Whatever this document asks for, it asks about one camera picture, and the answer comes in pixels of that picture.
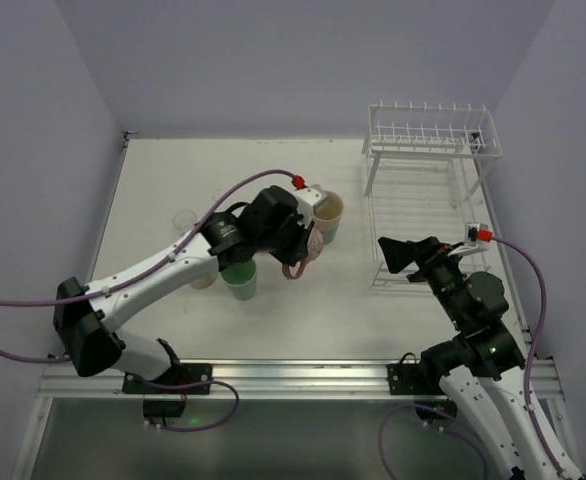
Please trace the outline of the cream mug with teal base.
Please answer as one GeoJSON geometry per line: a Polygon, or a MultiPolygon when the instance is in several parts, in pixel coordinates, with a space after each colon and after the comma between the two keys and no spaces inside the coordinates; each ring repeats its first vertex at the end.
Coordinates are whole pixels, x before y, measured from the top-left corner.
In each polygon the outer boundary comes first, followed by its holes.
{"type": "Polygon", "coordinates": [[[326,195],[326,202],[313,217],[314,227],[322,234],[324,245],[333,242],[344,211],[344,202],[334,191],[323,190],[319,185],[313,188],[326,195]]]}

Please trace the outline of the mint green cup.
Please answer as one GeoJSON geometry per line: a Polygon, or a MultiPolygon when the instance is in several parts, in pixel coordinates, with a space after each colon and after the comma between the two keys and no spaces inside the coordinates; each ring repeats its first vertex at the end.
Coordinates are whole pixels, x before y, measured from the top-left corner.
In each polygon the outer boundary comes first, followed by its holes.
{"type": "Polygon", "coordinates": [[[254,260],[229,266],[221,277],[236,300],[247,301],[256,294],[257,266],[254,260]]]}

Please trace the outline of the light pink ribbed mug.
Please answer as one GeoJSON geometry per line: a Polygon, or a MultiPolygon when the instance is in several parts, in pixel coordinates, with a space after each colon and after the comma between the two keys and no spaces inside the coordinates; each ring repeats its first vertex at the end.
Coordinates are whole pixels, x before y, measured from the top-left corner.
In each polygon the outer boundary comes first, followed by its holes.
{"type": "Polygon", "coordinates": [[[190,282],[189,287],[195,290],[203,290],[212,286],[216,282],[217,278],[218,273],[213,272],[190,282]]]}

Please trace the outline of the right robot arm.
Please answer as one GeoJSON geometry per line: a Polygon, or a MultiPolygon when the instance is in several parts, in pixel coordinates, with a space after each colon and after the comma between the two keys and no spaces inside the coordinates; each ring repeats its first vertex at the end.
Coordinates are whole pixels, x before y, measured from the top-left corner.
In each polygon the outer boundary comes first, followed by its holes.
{"type": "Polygon", "coordinates": [[[445,393],[463,412],[505,479],[582,479],[563,449],[531,384],[535,353],[524,353],[503,322],[509,309],[502,280],[486,271],[461,272],[462,257],[487,249],[496,236],[481,224],[449,244],[378,240],[388,270],[410,264],[411,283],[431,289],[457,332],[423,351],[413,365],[396,365],[402,377],[421,380],[445,393]]]}

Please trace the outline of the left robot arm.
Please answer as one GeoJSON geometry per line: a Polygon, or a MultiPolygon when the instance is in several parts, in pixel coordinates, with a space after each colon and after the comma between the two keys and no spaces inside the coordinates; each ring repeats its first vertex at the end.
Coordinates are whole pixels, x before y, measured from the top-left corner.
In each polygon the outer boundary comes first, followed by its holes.
{"type": "Polygon", "coordinates": [[[146,384],[174,389],[185,383],[186,368],[168,342],[132,334],[125,323],[184,285],[258,252],[284,268],[303,265],[321,249],[314,216],[326,201],[318,186],[294,192],[270,186],[246,205],[214,209],[177,243],[122,272],[87,285],[62,282],[54,328],[76,373],[92,377],[116,369],[146,384]]]}

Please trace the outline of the right black controller box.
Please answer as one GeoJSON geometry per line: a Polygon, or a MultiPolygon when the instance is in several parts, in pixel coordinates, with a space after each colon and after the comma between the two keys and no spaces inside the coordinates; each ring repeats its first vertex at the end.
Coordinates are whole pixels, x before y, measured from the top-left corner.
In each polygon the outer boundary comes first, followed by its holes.
{"type": "Polygon", "coordinates": [[[450,401],[424,402],[414,408],[418,418],[427,426],[448,428],[458,415],[457,405],[450,401]]]}

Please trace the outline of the black controller box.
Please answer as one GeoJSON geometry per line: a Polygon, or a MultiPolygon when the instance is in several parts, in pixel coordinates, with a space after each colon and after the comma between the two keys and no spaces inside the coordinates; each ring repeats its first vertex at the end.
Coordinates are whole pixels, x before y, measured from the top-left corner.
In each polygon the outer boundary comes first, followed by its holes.
{"type": "Polygon", "coordinates": [[[450,401],[424,402],[414,408],[418,418],[427,426],[448,428],[458,415],[457,405],[450,401]]]}
{"type": "Polygon", "coordinates": [[[169,419],[180,418],[185,411],[184,400],[144,400],[143,418],[149,423],[165,425],[169,419]]]}

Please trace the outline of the left black controller box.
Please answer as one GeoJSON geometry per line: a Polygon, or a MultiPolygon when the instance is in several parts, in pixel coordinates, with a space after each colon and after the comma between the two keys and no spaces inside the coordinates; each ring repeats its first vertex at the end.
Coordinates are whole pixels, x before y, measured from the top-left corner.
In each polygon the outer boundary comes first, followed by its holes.
{"type": "Polygon", "coordinates": [[[165,425],[169,419],[180,418],[185,411],[184,400],[144,400],[143,418],[149,423],[165,425]]]}

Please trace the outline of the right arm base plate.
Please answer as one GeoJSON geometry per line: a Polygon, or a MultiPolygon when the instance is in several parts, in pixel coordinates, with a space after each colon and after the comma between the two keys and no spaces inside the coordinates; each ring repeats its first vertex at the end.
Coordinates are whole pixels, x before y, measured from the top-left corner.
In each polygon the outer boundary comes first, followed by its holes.
{"type": "Polygon", "coordinates": [[[386,365],[387,384],[391,395],[442,396],[440,376],[414,353],[407,352],[399,360],[386,365]]]}

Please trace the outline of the aluminium mounting rail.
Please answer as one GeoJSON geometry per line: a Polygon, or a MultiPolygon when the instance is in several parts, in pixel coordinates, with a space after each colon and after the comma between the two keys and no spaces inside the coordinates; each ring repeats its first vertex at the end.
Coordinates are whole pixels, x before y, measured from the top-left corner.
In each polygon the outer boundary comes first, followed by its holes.
{"type": "MultiPolygon", "coordinates": [[[[243,400],[386,400],[388,360],[195,360],[212,367],[214,380],[233,386],[243,400]]],[[[131,398],[132,377],[109,369],[81,378],[70,365],[47,367],[38,398],[131,398]]]]}

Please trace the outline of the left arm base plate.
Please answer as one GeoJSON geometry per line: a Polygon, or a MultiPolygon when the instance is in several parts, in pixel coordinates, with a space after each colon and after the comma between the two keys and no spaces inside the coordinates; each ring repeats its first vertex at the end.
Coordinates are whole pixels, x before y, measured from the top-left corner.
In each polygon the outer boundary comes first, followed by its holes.
{"type": "Polygon", "coordinates": [[[142,381],[133,374],[126,374],[122,392],[132,395],[192,394],[208,395],[213,379],[210,363],[181,363],[171,366],[155,380],[142,381]]]}

